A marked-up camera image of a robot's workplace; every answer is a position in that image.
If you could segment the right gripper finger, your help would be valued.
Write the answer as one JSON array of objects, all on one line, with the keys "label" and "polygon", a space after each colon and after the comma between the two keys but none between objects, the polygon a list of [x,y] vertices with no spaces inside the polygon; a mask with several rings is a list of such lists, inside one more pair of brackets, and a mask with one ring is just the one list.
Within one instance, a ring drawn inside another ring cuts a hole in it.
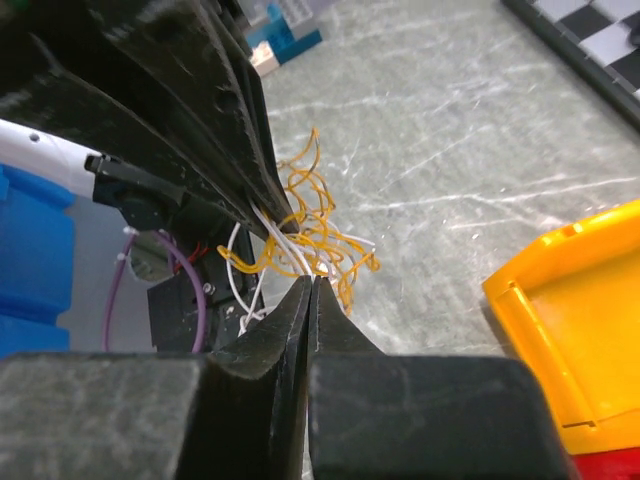
[{"label": "right gripper finger", "polygon": [[325,278],[309,310],[317,479],[575,479],[542,389],[505,357],[388,355]]},{"label": "right gripper finger", "polygon": [[299,478],[311,292],[214,353],[4,359],[2,477]]}]

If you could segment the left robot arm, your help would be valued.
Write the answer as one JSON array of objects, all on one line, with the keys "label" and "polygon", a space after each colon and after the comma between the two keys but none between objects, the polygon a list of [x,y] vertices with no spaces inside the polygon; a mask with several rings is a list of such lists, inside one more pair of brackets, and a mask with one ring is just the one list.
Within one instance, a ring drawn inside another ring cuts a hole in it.
[{"label": "left robot arm", "polygon": [[1,160],[191,235],[187,211],[260,237],[291,211],[261,80],[216,1],[5,1]]}]

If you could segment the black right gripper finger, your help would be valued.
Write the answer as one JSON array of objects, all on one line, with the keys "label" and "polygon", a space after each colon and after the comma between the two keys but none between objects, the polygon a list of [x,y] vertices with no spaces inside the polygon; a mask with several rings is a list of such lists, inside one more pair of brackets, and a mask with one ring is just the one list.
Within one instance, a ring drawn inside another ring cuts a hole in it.
[{"label": "black right gripper finger", "polygon": [[218,41],[227,76],[235,82],[239,105],[232,109],[241,121],[240,138],[231,142],[232,165],[239,169],[247,195],[284,233],[297,233],[299,222],[279,179],[262,83],[251,64],[251,48],[235,23],[229,1],[202,1],[202,23]]},{"label": "black right gripper finger", "polygon": [[215,1],[5,1],[1,160],[198,239],[280,216],[261,80]]}]

